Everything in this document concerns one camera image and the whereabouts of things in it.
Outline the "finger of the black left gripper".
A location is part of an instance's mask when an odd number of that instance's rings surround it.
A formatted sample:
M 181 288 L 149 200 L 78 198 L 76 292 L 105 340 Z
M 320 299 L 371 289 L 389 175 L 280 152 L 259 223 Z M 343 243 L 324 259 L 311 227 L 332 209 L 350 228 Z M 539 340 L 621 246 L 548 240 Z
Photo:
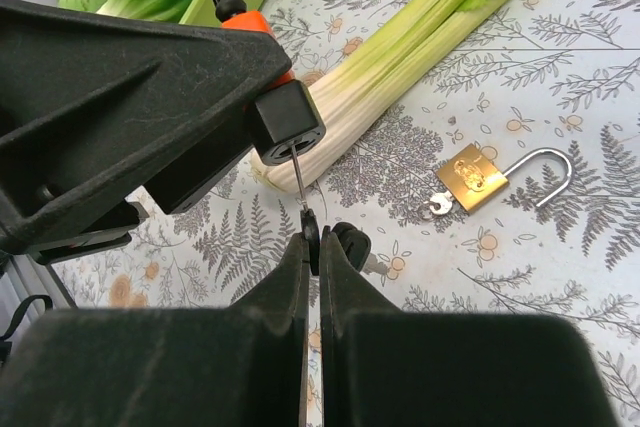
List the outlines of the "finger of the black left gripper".
M 211 97 L 100 96 L 47 104 L 54 212 L 29 247 L 40 264 L 113 248 L 142 221 L 125 198 L 144 187 L 166 214 L 186 212 L 249 148 L 239 104 Z
M 1 0 L 1 248 L 76 237 L 291 65 L 270 35 Z

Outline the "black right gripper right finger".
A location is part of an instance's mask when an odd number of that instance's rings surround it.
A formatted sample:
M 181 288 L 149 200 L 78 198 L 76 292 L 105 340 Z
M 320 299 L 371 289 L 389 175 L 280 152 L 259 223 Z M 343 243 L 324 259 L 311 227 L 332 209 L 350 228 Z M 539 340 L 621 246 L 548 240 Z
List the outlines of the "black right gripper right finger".
M 613 426 L 588 345 L 548 315 L 405 312 L 360 274 L 369 237 L 325 227 L 327 426 Z

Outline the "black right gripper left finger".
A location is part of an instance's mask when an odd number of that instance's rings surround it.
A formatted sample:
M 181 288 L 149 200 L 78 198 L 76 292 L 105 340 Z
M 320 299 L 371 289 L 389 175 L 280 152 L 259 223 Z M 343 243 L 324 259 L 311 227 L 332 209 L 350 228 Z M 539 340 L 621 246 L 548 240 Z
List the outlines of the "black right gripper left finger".
M 301 426 L 309 252 L 226 308 L 55 309 L 1 373 L 5 426 Z

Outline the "orange black padlock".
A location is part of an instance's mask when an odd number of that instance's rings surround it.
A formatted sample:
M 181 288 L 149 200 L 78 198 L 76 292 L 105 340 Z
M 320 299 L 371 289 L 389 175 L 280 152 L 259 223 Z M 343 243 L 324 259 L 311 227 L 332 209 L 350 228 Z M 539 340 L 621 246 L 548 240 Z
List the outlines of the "orange black padlock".
M 266 18 L 244 0 L 212 0 L 225 29 L 272 35 Z M 292 72 L 283 74 L 245 108 L 249 134 L 261 162 L 277 166 L 290 161 L 300 171 L 299 156 L 312 149 L 326 127 L 307 86 Z

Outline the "brass padlock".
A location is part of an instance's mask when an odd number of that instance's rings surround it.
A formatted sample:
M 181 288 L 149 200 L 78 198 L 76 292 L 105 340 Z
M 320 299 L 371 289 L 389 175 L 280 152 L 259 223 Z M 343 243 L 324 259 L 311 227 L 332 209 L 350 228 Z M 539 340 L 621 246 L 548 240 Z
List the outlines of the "brass padlock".
M 436 172 L 444 190 L 433 193 L 420 209 L 420 219 L 431 221 L 449 214 L 458 204 L 466 213 L 473 213 L 509 184 L 509 176 L 538 157 L 549 157 L 564 168 L 564 177 L 535 204 L 541 209 L 563 193 L 573 181 L 575 167 L 562 150 L 543 147 L 532 150 L 504 171 L 484 155 L 474 144 L 469 144 L 448 160 Z

